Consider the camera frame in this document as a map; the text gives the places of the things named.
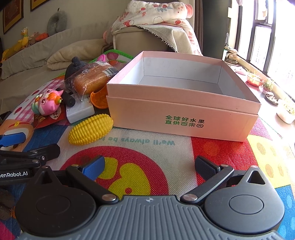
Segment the yellow toy corn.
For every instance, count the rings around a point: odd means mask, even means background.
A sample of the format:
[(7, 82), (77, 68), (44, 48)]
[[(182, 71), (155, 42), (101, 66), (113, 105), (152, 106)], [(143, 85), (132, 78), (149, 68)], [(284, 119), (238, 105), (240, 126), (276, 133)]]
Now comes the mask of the yellow toy corn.
[(71, 145), (87, 145), (106, 136), (114, 125), (108, 114), (97, 114), (75, 125), (69, 132)]

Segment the pink pig toy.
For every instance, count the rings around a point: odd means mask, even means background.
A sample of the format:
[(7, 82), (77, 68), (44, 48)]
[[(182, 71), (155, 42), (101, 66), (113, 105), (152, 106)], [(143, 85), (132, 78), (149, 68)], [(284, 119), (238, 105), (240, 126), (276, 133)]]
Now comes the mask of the pink pig toy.
[(40, 93), (32, 103), (32, 111), (35, 114), (42, 116), (49, 116), (57, 111), (62, 102), (63, 90), (47, 89), (45, 92)]

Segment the white power adapter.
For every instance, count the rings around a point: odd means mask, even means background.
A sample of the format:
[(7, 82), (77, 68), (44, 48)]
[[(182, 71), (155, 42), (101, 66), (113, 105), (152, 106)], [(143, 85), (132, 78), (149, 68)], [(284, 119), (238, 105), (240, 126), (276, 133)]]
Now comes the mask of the white power adapter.
[(77, 100), (73, 107), (65, 107), (67, 120), (73, 124), (81, 119), (85, 119), (95, 114), (95, 109), (89, 98), (83, 101)]

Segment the black cylinder toy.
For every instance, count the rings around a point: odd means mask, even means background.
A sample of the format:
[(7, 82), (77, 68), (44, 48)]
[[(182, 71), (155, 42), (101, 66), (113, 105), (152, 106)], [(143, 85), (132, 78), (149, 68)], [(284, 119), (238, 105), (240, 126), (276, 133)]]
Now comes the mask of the black cylinder toy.
[(73, 107), (75, 105), (75, 99), (74, 97), (69, 94), (66, 90), (62, 89), (62, 88), (56, 88), (56, 91), (61, 91), (63, 90), (62, 93), (62, 102), (63, 104), (65, 104), (67, 107)]

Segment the packaged bread loaf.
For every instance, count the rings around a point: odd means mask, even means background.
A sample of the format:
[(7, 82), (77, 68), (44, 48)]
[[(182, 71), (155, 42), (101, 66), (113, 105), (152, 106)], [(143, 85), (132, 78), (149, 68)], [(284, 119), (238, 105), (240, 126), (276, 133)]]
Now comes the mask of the packaged bread loaf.
[(101, 90), (119, 71), (104, 61), (95, 61), (65, 79), (65, 85), (80, 100)]

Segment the red snack packet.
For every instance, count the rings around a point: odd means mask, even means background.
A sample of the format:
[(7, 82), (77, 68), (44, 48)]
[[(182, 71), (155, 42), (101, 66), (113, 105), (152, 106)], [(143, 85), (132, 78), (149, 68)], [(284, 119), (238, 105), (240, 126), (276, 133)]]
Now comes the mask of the red snack packet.
[(34, 121), (32, 123), (34, 129), (38, 128), (44, 128), (46, 126), (49, 126), (51, 124), (56, 124), (59, 121), (63, 121), (66, 119), (66, 111), (65, 106), (61, 105), (56, 112), (48, 115), (48, 116), (42, 116), (34, 114)]

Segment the colourful play mat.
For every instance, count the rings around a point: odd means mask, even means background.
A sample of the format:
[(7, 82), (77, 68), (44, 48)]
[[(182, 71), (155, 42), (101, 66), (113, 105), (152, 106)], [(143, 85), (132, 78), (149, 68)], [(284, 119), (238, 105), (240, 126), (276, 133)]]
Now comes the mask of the colourful play mat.
[[(71, 145), (67, 119), (34, 129), (30, 105), (63, 77), (34, 88), (1, 124), (1, 135), (23, 132), (26, 141), (2, 147), (28, 152), (57, 144), (60, 155), (26, 182), (1, 185), (1, 239), (294, 239), (294, 149), (258, 119), (244, 141), (156, 133), (113, 125), (103, 138)], [(65, 170), (98, 155), (105, 170), (96, 183), (119, 197), (96, 204), (70, 187)], [(224, 186), (201, 205), (181, 196), (205, 180), (195, 170), (200, 155), (233, 167)]]

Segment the orange toy piece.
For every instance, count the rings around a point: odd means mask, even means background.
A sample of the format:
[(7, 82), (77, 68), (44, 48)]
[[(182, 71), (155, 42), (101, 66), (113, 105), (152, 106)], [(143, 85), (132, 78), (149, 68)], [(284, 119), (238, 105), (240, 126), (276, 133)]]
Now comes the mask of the orange toy piece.
[(98, 92), (92, 92), (90, 94), (90, 101), (97, 109), (107, 109), (107, 86), (105, 85)]

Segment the pink cardboard box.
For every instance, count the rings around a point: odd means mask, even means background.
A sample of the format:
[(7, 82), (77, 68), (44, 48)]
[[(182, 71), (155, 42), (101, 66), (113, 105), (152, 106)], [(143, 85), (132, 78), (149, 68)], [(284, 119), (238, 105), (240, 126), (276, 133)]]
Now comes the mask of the pink cardboard box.
[(222, 60), (173, 52), (138, 54), (107, 83), (114, 125), (244, 141), (261, 103)]

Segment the white flower pot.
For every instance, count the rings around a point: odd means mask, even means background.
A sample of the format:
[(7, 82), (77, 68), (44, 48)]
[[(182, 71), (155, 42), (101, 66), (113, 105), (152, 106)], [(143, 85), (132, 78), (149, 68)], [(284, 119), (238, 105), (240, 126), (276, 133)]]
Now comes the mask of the white flower pot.
[(286, 124), (292, 124), (295, 119), (294, 102), (292, 100), (278, 100), (277, 115)]

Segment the yellow plush toy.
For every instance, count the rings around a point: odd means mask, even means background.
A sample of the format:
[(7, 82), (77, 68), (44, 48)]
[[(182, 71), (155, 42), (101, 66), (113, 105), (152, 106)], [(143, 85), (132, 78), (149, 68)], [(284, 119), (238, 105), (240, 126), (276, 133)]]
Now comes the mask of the yellow plush toy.
[(28, 36), (27, 27), (22, 29), (21, 35), (22, 35), (22, 39), (18, 40), (17, 43), (13, 47), (11, 47), (3, 52), (1, 63), (3, 63), (7, 59), (9, 59), (13, 55), (15, 55), (16, 53), (18, 53), (22, 49), (25, 49), (26, 47), (28, 47), (29, 36)]

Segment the black plush toy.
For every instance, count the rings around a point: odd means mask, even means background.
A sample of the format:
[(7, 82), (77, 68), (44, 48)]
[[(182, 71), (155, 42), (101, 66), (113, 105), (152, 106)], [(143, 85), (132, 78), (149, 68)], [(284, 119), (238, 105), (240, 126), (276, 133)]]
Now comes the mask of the black plush toy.
[(76, 77), (88, 63), (81, 61), (77, 56), (72, 58), (72, 63), (67, 67), (65, 71), (65, 80)]

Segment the grey neck pillow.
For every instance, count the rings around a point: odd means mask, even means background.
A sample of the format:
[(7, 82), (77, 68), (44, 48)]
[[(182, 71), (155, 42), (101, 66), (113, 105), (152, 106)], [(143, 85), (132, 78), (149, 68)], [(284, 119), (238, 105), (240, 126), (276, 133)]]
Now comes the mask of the grey neck pillow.
[(67, 14), (65, 11), (58, 11), (54, 13), (49, 21), (47, 26), (47, 33), (49, 36), (52, 36), (56, 33), (62, 32), (67, 28)]

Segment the floral quilt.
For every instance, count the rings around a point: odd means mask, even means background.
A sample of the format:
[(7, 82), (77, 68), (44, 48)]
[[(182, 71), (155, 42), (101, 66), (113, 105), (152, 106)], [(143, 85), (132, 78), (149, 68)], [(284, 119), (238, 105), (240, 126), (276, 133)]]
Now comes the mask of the floral quilt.
[(130, 1), (123, 14), (114, 21), (112, 26), (103, 33), (103, 39), (114, 43), (114, 36), (125, 28), (136, 25), (170, 25), (182, 28), (190, 39), (194, 55), (201, 56), (199, 42), (188, 19), (193, 16), (194, 9), (183, 2), (152, 3)]

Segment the framed wall picture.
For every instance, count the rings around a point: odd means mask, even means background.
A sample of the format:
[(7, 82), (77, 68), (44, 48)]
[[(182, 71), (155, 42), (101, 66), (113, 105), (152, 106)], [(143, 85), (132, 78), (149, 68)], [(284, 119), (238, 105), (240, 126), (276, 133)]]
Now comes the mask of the framed wall picture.
[(12, 0), (3, 9), (3, 32), (6, 34), (23, 18), (23, 0)]

